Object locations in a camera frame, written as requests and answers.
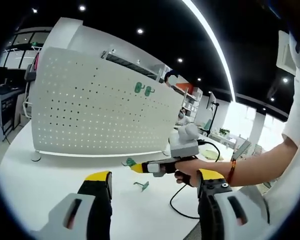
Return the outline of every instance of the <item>led light strip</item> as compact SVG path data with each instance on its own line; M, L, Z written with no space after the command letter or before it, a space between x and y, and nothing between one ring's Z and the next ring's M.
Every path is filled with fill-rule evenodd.
M229 83L229 87L230 87L230 92L232 95L232 101L236 102L236 96L235 96L235 91L234 91L234 85L232 83L232 79L231 79L231 75L230 75L230 71L229 71L229 67L227 65L227 61L226 58L224 56L224 53L221 50L221 47L219 45L219 42L214 34L214 32L212 31L211 27L209 26L208 22L206 21L206 19L204 18L204 16L201 14L201 12L198 10L198 8L193 4L193 2L191 0L182 0L183 3L191 10L191 12L196 16L196 18L199 20L199 22L201 23L201 25L204 27L205 31L208 33L217 53L219 54L219 57L221 59L226 77L228 79L228 83Z
M60 153L60 152L50 152L50 151L38 151L40 154L63 156L63 157L81 157L81 158L114 158L114 157L131 157L131 156L141 156L149 154L158 154L162 151L148 151L139 153L125 153L125 154L70 154L70 153Z

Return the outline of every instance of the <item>white desk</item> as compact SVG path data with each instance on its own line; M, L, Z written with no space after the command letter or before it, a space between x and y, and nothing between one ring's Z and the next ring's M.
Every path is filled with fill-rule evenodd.
M231 149L215 143L225 159ZM34 151L31 121L20 131L8 148L0 165L0 188L7 204L26 230L39 230L48 221L49 211L69 193L77 193L89 174L112 171L111 240L183 239L198 220L185 218L174 212L169 200L181 187L173 174L155 178L138 174L123 167L126 157L84 158L42 155L39 162L30 160ZM164 159L161 153L133 156L136 162ZM141 192L134 182L149 187ZM198 216L195 188L186 187L174 200L181 212Z
M232 148L232 149L235 148L236 143L237 143L237 140L234 139L234 138L232 138L232 139L227 139L226 137L221 136L221 135L216 134L216 133L213 133L213 132L210 133L209 138L217 139L217 140L219 140L219 142L220 142L221 144L227 145L229 148Z

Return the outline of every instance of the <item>white perforated panel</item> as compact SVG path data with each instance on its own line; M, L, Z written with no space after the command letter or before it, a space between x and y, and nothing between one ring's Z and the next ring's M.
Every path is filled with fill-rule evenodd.
M52 47L41 59L35 93L34 148L64 154L164 150L183 101L165 84L126 67Z

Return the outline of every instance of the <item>black ceiling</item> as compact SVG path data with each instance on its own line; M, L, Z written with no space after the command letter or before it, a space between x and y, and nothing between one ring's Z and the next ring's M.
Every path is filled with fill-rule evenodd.
M230 69L234 91L259 101L237 97L252 106L286 120L260 101L289 113L293 102L293 76L276 67L278 31L286 31L273 13L256 0L192 0L210 24ZM78 6L85 4L86 11ZM216 49L209 36L181 0L45 1L37 14L29 14L20 29L53 26L60 17L83 20L83 24L145 50L205 94L230 101L230 88ZM143 35L136 33L144 29ZM282 78L289 82L284 84ZM274 90L274 102L269 91Z

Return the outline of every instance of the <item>gray floor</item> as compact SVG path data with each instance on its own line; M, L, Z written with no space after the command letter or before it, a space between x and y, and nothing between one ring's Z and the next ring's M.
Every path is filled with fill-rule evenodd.
M17 136L17 134L20 132L22 128L23 127L19 125L7 135L7 138L10 143L12 143L12 141L15 139L15 137ZM0 164L8 148L9 148L9 143L7 140L0 142Z

